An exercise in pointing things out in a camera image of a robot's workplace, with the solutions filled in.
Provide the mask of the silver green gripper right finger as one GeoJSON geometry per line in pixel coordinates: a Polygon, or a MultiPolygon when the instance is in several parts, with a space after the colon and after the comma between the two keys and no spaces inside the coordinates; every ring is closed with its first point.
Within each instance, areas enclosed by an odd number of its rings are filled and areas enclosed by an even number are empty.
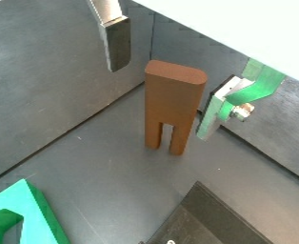
{"type": "Polygon", "coordinates": [[[231,75],[210,92],[197,137],[206,140],[230,118],[243,121],[254,110],[251,102],[270,96],[283,79],[283,73],[249,59],[241,75],[231,75]]]}

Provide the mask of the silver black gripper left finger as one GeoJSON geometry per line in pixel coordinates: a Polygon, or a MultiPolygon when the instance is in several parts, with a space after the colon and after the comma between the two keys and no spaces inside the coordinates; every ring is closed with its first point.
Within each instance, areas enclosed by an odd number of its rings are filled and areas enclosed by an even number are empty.
{"type": "Polygon", "coordinates": [[[115,72],[130,61],[130,19],[118,0],[86,0],[97,21],[107,70],[115,72]]]}

